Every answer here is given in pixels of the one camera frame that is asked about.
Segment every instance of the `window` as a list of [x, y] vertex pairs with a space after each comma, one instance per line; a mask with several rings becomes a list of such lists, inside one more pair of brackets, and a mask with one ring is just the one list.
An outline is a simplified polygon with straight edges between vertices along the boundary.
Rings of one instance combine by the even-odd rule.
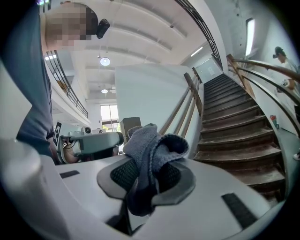
[[117, 105], [101, 106], [101, 120], [106, 132], [121, 132]]

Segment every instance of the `black hair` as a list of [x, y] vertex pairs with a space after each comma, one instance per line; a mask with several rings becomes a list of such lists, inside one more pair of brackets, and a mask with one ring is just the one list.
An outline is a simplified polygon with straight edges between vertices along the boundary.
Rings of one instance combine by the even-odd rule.
[[80, 40], [88, 40], [91, 35], [95, 35], [98, 27], [98, 17], [97, 14], [88, 6], [82, 3], [73, 3], [74, 6], [84, 6], [85, 7], [85, 34], [80, 36]]

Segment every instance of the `round ceiling light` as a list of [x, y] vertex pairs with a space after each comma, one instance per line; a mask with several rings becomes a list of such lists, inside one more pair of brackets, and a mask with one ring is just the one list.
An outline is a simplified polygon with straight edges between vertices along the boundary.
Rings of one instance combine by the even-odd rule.
[[111, 61], [109, 60], [109, 58], [101, 58], [100, 63], [103, 66], [108, 66], [108, 65], [110, 65]]

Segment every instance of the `sleeve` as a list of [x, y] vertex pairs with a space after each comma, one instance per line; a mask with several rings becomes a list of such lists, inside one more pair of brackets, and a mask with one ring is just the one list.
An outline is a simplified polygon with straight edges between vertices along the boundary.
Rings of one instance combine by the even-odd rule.
[[[52, 122], [53, 122], [53, 118], [52, 118], [52, 100], [51, 100], [51, 96], [52, 96], [52, 90], [50, 88], [50, 101], [49, 101], [49, 105], [50, 105], [50, 113], [51, 113], [51, 119], [52, 119]], [[54, 126], [52, 124], [52, 127], [50, 128], [50, 131], [49, 131], [49, 134], [47, 136], [47, 140], [49, 138], [52, 138], [54, 136]]]

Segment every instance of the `metal railing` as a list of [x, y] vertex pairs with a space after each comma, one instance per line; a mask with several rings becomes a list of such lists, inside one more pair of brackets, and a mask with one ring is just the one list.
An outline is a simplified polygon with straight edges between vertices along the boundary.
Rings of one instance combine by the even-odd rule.
[[249, 90], [252, 91], [252, 89], [249, 89], [249, 87], [251, 88], [251, 86], [246, 84], [246, 81], [249, 81], [249, 82], [253, 83], [255, 86], [257, 86], [259, 89], [261, 89], [264, 93], [266, 93], [279, 106], [279, 108], [286, 114], [286, 116], [291, 121], [292, 125], [294, 126], [298, 136], [300, 136], [300, 124], [297, 121], [297, 119], [294, 117], [292, 112], [288, 109], [288, 107], [284, 103], [282, 103], [275, 94], [271, 93], [267, 88], [265, 88], [263, 85], [261, 85], [258, 81], [253, 80], [253, 79], [249, 78], [248, 76], [245, 76], [243, 73], [244, 72], [249, 73], [250, 75], [254, 75], [254, 76], [260, 78], [261, 80], [264, 80], [264, 81], [272, 84], [277, 89], [281, 90], [285, 95], [287, 95], [298, 106], [300, 106], [300, 97], [297, 96], [295, 93], [293, 93], [286, 86], [277, 84], [272, 78], [270, 78], [264, 74], [258, 73], [256, 71], [240, 67], [239, 62], [252, 64], [255, 66], [259, 66], [259, 67], [277, 71], [279, 73], [282, 73], [282, 74], [288, 76], [289, 78], [291, 78], [297, 82], [300, 82], [300, 74], [297, 74], [287, 68], [272, 65], [272, 64], [269, 64], [266, 62], [254, 61], [254, 60], [237, 60], [237, 59], [234, 59], [233, 56], [231, 56], [231, 55], [227, 56], [227, 60], [229, 62], [229, 66], [232, 67], [232, 69], [229, 69], [229, 71], [233, 72], [234, 74], [236, 74], [238, 76], [239, 80], [242, 83], [242, 87], [247, 92], [249, 92]]
[[78, 97], [74, 93], [71, 84], [69, 83], [65, 72], [61, 66], [60, 59], [58, 57], [57, 51], [48, 51], [47, 52], [48, 60], [46, 63], [54, 76], [55, 80], [61, 87], [61, 89], [65, 92], [67, 97], [71, 100], [71, 102], [79, 109], [80, 112], [83, 113], [84, 116], [88, 117], [88, 112], [83, 107], [82, 103], [79, 101]]
[[191, 18], [196, 22], [198, 27], [203, 32], [205, 38], [207, 39], [210, 48], [212, 50], [212, 57], [216, 60], [217, 64], [223, 69], [220, 54], [215, 43], [214, 38], [212, 37], [210, 30], [208, 29], [206, 23], [201, 18], [197, 10], [191, 5], [187, 0], [175, 0], [185, 11], [191, 16]]

